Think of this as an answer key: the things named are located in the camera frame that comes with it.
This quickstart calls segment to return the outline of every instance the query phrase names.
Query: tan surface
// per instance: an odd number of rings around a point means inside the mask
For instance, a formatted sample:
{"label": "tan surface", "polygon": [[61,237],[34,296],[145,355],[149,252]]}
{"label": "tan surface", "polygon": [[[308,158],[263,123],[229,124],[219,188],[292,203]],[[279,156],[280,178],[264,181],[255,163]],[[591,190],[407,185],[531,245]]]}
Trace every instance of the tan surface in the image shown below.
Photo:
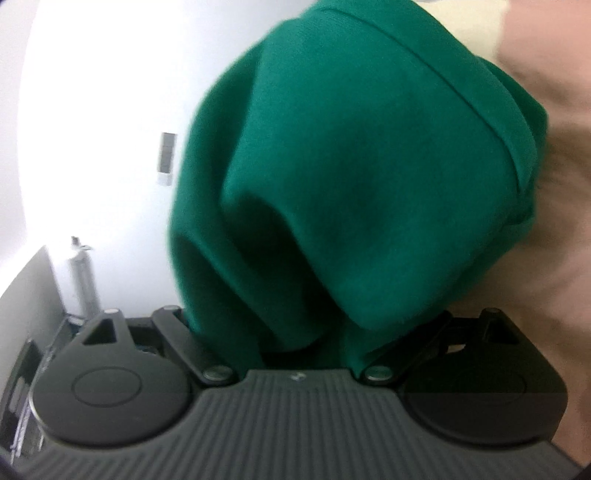
{"label": "tan surface", "polygon": [[555,441],[591,461],[591,2],[513,0],[497,63],[548,110],[531,235],[454,311],[503,308],[564,378]]}
{"label": "tan surface", "polygon": [[419,6],[472,53],[496,63],[509,0],[442,0]]}

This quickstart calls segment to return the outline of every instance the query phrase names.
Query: gray ribbed surface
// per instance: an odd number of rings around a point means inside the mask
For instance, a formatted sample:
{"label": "gray ribbed surface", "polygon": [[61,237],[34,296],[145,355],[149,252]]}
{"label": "gray ribbed surface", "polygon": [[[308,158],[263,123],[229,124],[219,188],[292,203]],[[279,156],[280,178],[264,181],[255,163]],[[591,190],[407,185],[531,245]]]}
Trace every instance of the gray ribbed surface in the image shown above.
{"label": "gray ribbed surface", "polygon": [[508,452],[452,445],[416,425],[396,395],[347,371],[251,372],[209,389],[182,423],[113,451],[50,443],[31,480],[570,480],[579,468],[549,443]]}

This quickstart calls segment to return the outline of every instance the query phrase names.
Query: silver screw head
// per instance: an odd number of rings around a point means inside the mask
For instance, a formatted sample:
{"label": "silver screw head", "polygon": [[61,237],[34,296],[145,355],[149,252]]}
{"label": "silver screw head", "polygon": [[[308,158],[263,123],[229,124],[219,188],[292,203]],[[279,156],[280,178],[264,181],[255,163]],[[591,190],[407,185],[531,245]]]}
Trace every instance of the silver screw head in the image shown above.
{"label": "silver screw head", "polygon": [[290,375],[290,378],[294,382],[303,382],[306,379],[307,375],[304,372],[296,372]]}
{"label": "silver screw head", "polygon": [[211,382],[227,382],[233,375],[234,370],[226,365],[214,365],[203,372],[203,376]]}
{"label": "silver screw head", "polygon": [[383,384],[392,380],[393,377],[394,372],[392,372],[390,367],[386,367],[385,365],[374,365],[365,371],[365,378],[371,383]]}

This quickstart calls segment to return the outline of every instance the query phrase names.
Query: green cloth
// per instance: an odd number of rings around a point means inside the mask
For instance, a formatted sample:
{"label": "green cloth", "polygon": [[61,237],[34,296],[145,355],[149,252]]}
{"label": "green cloth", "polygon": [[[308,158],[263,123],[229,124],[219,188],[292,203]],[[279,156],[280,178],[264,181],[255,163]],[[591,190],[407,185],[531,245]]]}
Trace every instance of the green cloth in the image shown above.
{"label": "green cloth", "polygon": [[528,232],[546,123],[411,0],[319,1],[191,128],[170,225],[191,329],[240,375],[359,375]]}

